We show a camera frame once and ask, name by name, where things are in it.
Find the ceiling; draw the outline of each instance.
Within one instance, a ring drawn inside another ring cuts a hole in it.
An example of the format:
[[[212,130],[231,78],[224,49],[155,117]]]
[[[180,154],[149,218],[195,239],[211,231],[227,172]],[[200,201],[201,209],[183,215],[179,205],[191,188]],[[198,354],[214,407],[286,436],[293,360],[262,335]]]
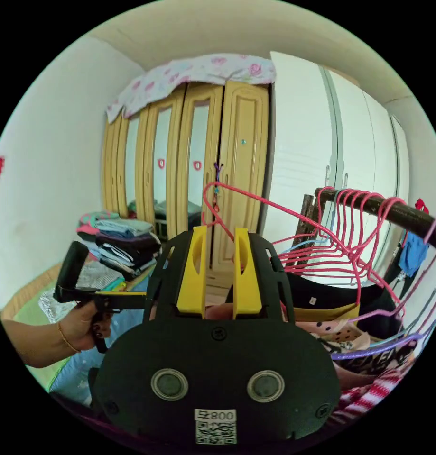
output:
[[[306,9],[277,0],[160,0],[127,11],[89,35],[145,70],[172,59],[230,52],[296,55],[356,79],[380,103],[412,96],[364,42]]]

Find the striped clothing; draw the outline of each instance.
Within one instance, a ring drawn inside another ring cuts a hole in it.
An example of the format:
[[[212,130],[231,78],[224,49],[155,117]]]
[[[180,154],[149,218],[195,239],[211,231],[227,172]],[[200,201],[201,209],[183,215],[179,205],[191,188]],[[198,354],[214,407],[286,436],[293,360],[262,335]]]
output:
[[[345,425],[358,419],[379,404],[403,379],[412,366],[386,370],[372,384],[343,391],[337,408],[332,412],[327,425]]]

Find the green mat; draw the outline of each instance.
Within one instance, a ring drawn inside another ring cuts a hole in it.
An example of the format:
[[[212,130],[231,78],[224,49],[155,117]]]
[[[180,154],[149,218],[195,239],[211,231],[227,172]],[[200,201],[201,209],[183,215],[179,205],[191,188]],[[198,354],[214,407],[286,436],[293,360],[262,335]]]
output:
[[[50,324],[47,316],[43,313],[39,307],[39,297],[40,295],[53,288],[56,284],[56,280],[52,281],[48,286],[36,294],[32,299],[30,299],[22,309],[14,316],[14,321],[23,322],[24,324],[30,324],[32,326],[41,326],[44,324]],[[32,368],[27,366],[30,373],[35,377],[37,382],[48,392],[53,381],[57,377],[58,373],[61,371],[63,366],[69,361],[69,358],[61,360],[53,365],[47,366],[45,368]]]

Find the hand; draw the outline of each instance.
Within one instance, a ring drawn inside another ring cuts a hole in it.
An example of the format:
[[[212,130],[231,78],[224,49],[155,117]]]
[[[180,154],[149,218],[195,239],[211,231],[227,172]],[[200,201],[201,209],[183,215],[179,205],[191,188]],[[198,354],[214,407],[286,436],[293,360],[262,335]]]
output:
[[[92,332],[98,338],[108,338],[111,333],[110,323],[112,315],[105,313],[101,322],[91,327],[93,316],[97,313],[93,301],[78,308],[73,308],[60,322],[60,328],[64,337],[77,351],[86,351],[94,348]]]

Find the keychain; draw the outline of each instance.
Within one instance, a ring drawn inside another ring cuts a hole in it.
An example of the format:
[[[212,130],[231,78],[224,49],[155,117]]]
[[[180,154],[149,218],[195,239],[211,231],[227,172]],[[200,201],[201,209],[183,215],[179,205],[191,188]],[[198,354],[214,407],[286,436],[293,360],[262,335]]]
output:
[[[218,163],[214,163],[214,168],[216,169],[216,181],[219,182],[219,173],[221,171],[221,169],[223,168],[223,164],[221,164],[221,166],[218,166]],[[219,213],[219,207],[218,207],[218,202],[217,202],[217,199],[218,199],[218,191],[219,191],[219,187],[215,186],[214,188],[214,194],[213,194],[213,209],[216,213]]]

